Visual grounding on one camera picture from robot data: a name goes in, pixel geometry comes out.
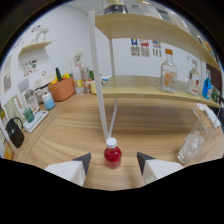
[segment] orange bucket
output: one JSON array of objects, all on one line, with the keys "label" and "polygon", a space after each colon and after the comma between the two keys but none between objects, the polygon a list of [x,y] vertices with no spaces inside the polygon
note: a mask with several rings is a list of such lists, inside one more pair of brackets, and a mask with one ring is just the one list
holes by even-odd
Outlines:
[{"label": "orange bucket", "polygon": [[75,87],[73,83],[73,77],[62,80],[60,82],[49,84],[48,89],[54,99],[54,101],[63,101],[68,99],[75,93]]}]

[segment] red bottle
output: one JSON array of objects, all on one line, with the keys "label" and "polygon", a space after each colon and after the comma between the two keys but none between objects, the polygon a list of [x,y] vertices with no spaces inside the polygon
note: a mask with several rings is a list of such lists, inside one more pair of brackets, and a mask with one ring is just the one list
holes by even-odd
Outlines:
[{"label": "red bottle", "polygon": [[106,144],[107,148],[104,151],[106,165],[110,169],[116,169],[121,165],[121,150],[117,147],[117,140],[115,138],[108,138]]}]

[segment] kitchen counter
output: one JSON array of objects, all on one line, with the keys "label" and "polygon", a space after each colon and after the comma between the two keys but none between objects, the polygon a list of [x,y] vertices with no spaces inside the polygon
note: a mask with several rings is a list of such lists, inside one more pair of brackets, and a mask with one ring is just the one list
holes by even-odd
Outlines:
[{"label": "kitchen counter", "polygon": [[[113,114],[113,99],[104,99],[108,126]],[[32,132],[25,132],[19,148],[13,148],[14,160],[45,169],[87,153],[91,161],[85,188],[122,190],[144,186],[137,152],[159,160],[179,162],[179,149],[197,121],[194,103],[156,99],[118,99],[118,111],[112,137],[122,151],[121,167],[105,166],[106,148],[97,96],[74,94],[55,108]],[[222,158],[224,137],[221,127],[212,135],[200,155],[184,167]]]}]

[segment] white shelf frame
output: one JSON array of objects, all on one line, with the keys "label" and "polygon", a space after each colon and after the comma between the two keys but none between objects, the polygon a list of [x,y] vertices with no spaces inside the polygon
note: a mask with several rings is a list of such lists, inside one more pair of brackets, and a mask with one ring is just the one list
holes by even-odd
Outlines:
[{"label": "white shelf frame", "polygon": [[[96,85],[98,106],[99,106],[99,111],[100,111],[100,118],[101,118],[104,138],[106,141],[108,138],[110,138],[112,136],[113,127],[114,127],[116,114],[117,114],[117,99],[114,98],[114,112],[113,112],[110,128],[108,131],[107,121],[106,121],[106,113],[105,113],[105,107],[104,107],[104,100],[103,100],[103,94],[102,94],[101,79],[100,79],[99,67],[98,67],[96,32],[95,32],[96,24],[95,24],[95,12],[94,11],[90,11],[88,13],[88,25],[89,25],[90,50],[91,50],[92,66],[93,66],[93,71],[94,71],[94,79],[95,79],[95,85]],[[112,38],[111,39],[108,38],[108,40],[109,40],[109,48],[110,48],[112,76],[115,76]]]}]

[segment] wooden shelf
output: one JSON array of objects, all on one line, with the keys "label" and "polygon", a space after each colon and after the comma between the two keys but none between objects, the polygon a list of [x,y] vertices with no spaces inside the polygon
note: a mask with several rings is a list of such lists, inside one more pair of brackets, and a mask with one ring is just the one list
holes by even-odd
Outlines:
[{"label": "wooden shelf", "polygon": [[19,55],[24,54],[24,53],[29,52],[29,51],[44,48],[51,43],[52,43],[51,41],[46,41],[46,42],[27,45],[27,46],[25,46],[21,49]]},{"label": "wooden shelf", "polygon": [[173,45],[221,71],[215,59],[193,36],[169,22],[146,15],[120,13],[96,15],[95,26],[108,39],[135,37]]},{"label": "wooden shelf", "polygon": [[187,82],[176,81],[175,93],[161,91],[160,78],[148,76],[112,76],[102,88],[105,98],[150,98],[202,103],[219,108],[212,99],[207,100],[200,93],[192,96],[186,93]]}]

